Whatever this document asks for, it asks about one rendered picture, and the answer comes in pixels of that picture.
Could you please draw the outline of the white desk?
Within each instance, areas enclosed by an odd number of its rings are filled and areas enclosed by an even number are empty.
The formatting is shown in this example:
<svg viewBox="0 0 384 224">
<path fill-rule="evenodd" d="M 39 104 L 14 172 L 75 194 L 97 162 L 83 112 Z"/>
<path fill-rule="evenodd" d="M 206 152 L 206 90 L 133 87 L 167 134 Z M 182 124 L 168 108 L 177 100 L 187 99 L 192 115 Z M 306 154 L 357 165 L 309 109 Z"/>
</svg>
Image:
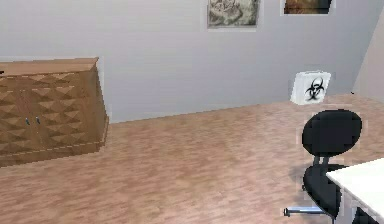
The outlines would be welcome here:
<svg viewBox="0 0 384 224">
<path fill-rule="evenodd" d="M 342 194 L 335 224 L 352 224 L 361 208 L 379 224 L 384 224 L 384 157 L 327 172 Z"/>
</svg>

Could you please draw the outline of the brown wooden patterned cupboard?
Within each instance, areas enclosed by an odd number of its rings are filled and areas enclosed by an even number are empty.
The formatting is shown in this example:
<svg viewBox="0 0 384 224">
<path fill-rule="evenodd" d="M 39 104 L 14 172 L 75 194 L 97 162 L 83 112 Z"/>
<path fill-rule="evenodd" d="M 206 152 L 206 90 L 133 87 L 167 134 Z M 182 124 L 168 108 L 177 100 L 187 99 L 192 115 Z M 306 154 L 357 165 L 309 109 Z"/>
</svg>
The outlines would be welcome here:
<svg viewBox="0 0 384 224">
<path fill-rule="evenodd" d="M 98 59 L 0 62 L 0 167 L 93 153 L 109 117 Z"/>
</svg>

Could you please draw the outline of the black office chair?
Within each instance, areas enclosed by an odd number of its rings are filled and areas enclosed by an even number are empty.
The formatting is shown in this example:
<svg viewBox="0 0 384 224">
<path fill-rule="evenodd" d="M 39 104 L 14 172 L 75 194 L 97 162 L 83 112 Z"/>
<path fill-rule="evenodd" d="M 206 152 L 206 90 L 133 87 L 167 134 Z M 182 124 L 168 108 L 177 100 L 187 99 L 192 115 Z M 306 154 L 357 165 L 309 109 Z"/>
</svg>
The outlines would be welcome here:
<svg viewBox="0 0 384 224">
<path fill-rule="evenodd" d="M 342 192 L 326 176 L 328 172 L 346 168 L 332 164 L 331 157 L 341 155 L 355 146 L 362 131 L 362 119 L 346 109 L 324 110 L 312 116 L 302 131 L 302 146 L 314 159 L 303 175 L 302 190 L 315 203 L 314 207 L 286 207 L 283 215 L 325 214 L 332 223 L 339 214 Z"/>
</svg>

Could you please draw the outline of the white bin with black symbol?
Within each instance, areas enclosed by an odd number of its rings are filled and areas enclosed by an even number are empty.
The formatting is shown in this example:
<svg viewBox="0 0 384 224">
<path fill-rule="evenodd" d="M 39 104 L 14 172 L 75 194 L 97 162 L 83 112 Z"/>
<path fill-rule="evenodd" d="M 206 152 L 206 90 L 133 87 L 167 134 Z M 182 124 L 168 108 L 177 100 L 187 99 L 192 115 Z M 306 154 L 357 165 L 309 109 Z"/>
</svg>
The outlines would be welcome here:
<svg viewBox="0 0 384 224">
<path fill-rule="evenodd" d="M 331 79 L 331 74 L 324 71 L 307 71 L 296 74 L 291 101 L 297 105 L 321 103 Z"/>
</svg>

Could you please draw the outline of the grey framed wall picture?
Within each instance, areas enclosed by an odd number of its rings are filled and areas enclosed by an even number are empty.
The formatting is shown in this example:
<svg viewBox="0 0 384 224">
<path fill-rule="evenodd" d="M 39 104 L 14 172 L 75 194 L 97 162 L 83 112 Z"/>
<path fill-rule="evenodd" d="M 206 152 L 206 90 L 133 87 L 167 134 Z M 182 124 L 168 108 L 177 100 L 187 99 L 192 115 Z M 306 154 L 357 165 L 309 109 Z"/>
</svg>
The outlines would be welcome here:
<svg viewBox="0 0 384 224">
<path fill-rule="evenodd" d="M 207 27 L 255 28 L 259 7 L 260 0 L 208 0 Z"/>
</svg>

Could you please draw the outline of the brown dark framed wall picture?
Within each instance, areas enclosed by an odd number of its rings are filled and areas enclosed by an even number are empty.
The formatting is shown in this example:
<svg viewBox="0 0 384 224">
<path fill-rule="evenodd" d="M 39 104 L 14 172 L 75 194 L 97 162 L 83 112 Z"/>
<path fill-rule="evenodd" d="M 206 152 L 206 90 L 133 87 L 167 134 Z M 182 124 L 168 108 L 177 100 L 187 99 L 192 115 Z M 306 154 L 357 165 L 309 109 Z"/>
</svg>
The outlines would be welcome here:
<svg viewBox="0 0 384 224">
<path fill-rule="evenodd" d="M 328 14 L 332 0 L 286 0 L 283 12 L 293 15 Z"/>
</svg>

